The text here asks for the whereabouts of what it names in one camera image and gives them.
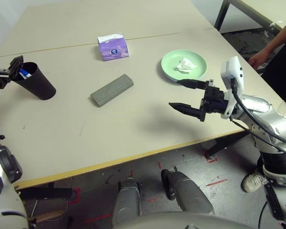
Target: sponge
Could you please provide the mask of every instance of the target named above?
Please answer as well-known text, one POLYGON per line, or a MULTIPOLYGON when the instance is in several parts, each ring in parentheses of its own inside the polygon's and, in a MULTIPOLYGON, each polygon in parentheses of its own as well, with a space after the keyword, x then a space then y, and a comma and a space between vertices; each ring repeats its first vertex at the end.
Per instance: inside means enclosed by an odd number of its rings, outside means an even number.
POLYGON ((132 79, 124 74, 96 92, 93 92, 90 97, 101 107, 132 86, 132 79))

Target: white shoe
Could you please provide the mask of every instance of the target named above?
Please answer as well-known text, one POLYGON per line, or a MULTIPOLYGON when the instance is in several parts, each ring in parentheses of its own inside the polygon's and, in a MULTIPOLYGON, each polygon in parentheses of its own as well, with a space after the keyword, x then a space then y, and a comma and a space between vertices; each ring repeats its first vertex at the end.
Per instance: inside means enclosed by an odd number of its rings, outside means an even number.
POLYGON ((252 174, 248 175, 243 179, 242 187, 246 192, 255 192, 262 185, 265 185, 267 183, 267 179, 262 176, 256 169, 252 174))

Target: white table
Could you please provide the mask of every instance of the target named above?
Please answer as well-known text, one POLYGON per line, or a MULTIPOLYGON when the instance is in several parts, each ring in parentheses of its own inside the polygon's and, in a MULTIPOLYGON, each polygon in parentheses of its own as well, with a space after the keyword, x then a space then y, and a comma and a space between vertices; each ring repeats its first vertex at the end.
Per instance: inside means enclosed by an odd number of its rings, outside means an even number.
POLYGON ((123 33, 127 40, 213 26, 190 0, 82 0, 28 7, 0 47, 0 56, 97 43, 123 33))
POLYGON ((277 35, 286 25, 286 0, 223 0, 214 25, 217 30, 220 30, 230 4, 274 35, 277 35))
MULTIPOLYGON (((201 80, 220 78, 222 62, 237 55, 245 79, 245 93, 262 96, 274 108, 281 98, 215 30, 195 30, 127 41, 130 57, 103 62, 98 45, 85 45, 24 54, 38 63, 56 87, 56 95, 41 101, 15 83, 0 97, 0 132, 23 168, 16 185, 29 187, 126 162, 240 129, 219 114, 200 122, 172 109, 168 102, 199 107, 202 90, 168 80, 159 62, 171 50, 201 54, 208 70, 201 80), (126 73, 134 87, 99 108, 90 93, 126 73)), ((14 56, 1 57, 0 67, 14 56)))

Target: wall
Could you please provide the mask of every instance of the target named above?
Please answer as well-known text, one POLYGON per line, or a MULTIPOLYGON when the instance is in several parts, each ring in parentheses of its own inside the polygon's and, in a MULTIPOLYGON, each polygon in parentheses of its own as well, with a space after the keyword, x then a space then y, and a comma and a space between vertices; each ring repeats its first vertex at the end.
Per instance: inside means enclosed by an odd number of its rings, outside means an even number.
MULTIPOLYGON (((0 0, 0 45, 18 18, 28 6, 74 0, 0 0)), ((197 9, 214 25, 222 0, 191 0, 197 9)), ((233 6, 228 13, 220 32, 238 31, 260 26, 233 6)))

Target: crumpled tissue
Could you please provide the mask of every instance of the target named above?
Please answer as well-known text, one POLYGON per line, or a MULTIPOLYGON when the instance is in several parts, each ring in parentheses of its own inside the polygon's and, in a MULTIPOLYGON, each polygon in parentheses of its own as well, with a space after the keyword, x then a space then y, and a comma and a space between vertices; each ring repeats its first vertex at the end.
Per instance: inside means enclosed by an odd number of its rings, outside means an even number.
POLYGON ((193 64, 189 59, 184 57, 179 64, 176 66, 176 68, 184 73, 190 73, 193 68, 197 67, 195 64, 193 64))

